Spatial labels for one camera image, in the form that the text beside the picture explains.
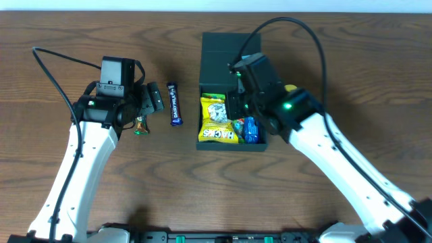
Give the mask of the KitKat chocolate bar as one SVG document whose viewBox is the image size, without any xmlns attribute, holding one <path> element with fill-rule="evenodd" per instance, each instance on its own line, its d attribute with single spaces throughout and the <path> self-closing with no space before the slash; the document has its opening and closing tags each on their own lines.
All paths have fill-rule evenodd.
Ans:
<svg viewBox="0 0 432 243">
<path fill-rule="evenodd" d="M 142 115 L 136 118 L 136 129 L 134 131 L 135 135 L 147 135 L 149 134 L 149 129 L 146 124 L 146 116 Z"/>
</svg>

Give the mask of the purple Dairy Milk bar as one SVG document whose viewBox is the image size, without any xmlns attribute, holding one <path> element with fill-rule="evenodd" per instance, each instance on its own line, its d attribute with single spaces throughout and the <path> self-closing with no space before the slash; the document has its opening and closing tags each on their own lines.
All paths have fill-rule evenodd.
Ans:
<svg viewBox="0 0 432 243">
<path fill-rule="evenodd" d="M 170 111 L 171 111 L 171 125 L 180 126 L 183 124 L 179 96 L 178 96 L 178 86 L 176 83 L 167 83 L 167 89 L 169 93 Z"/>
</svg>

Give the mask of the yellow Mentos bottle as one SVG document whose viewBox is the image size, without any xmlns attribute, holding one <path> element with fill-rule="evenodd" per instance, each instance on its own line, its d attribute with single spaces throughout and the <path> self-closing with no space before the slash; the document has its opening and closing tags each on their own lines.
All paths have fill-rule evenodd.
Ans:
<svg viewBox="0 0 432 243">
<path fill-rule="evenodd" d="M 292 91 L 296 90 L 298 87 L 293 85 L 293 84 L 286 84 L 284 86 L 284 88 L 287 92 L 292 92 Z"/>
</svg>

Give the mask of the blue Oreo cookie pack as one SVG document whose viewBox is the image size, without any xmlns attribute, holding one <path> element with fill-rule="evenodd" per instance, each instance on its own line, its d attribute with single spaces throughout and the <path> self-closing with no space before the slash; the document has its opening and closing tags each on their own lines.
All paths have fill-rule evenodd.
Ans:
<svg viewBox="0 0 432 243">
<path fill-rule="evenodd" d="M 244 140 L 246 144 L 257 144 L 259 141 L 259 123 L 253 117 L 244 119 Z"/>
</svg>

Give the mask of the green Haribo gummy bag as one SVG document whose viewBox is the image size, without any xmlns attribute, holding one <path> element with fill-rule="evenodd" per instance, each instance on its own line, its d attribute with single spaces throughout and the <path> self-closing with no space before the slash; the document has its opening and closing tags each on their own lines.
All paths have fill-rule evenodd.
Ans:
<svg viewBox="0 0 432 243">
<path fill-rule="evenodd" d="M 221 100 L 225 100 L 225 95 L 224 94 L 216 94 L 216 93 L 202 93 L 201 97 L 203 98 L 207 98 L 207 99 L 221 99 Z"/>
</svg>

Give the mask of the dark green gift box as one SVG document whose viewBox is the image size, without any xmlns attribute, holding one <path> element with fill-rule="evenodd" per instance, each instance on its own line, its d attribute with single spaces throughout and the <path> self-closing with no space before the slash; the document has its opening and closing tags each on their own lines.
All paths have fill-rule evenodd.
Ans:
<svg viewBox="0 0 432 243">
<path fill-rule="evenodd" d="M 238 81 L 230 73 L 228 64 L 238 54 L 240 47 L 249 36 L 248 33 L 204 32 L 200 61 L 199 94 L 213 93 L 224 95 L 234 90 Z M 228 144 L 220 142 L 196 142 L 199 151 L 242 151 L 263 152 L 268 147 L 267 132 L 259 129 L 256 144 Z"/>
</svg>

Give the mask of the yellow Hacks candy bag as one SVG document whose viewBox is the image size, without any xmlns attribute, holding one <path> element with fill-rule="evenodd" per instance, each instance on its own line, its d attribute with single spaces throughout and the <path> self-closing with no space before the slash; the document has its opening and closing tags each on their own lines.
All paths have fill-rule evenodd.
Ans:
<svg viewBox="0 0 432 243">
<path fill-rule="evenodd" d="M 202 126 L 198 133 L 199 142 L 220 142 L 238 144 L 239 138 L 227 118 L 225 101 L 222 99 L 200 98 Z"/>
</svg>

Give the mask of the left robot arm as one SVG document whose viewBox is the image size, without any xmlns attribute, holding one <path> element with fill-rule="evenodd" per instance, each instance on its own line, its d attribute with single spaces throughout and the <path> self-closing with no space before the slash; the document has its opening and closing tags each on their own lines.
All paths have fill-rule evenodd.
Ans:
<svg viewBox="0 0 432 243">
<path fill-rule="evenodd" d="M 128 227 L 104 225 L 89 233 L 88 218 L 104 167 L 122 132 L 137 117 L 163 109 L 157 85 L 135 78 L 139 61 L 104 57 L 101 78 L 68 106 L 72 125 L 67 150 L 51 191 L 24 236 L 9 242 L 138 242 Z"/>
</svg>

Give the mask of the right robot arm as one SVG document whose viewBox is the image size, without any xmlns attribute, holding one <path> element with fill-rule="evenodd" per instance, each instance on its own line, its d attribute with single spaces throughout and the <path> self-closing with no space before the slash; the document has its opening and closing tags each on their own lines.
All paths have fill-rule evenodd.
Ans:
<svg viewBox="0 0 432 243">
<path fill-rule="evenodd" d="M 307 156 L 345 196 L 362 225 L 334 223 L 318 242 L 430 242 L 431 200 L 416 201 L 353 146 L 308 91 L 287 91 L 262 53 L 229 65 L 238 87 L 227 96 L 227 116 L 253 117 Z"/>
</svg>

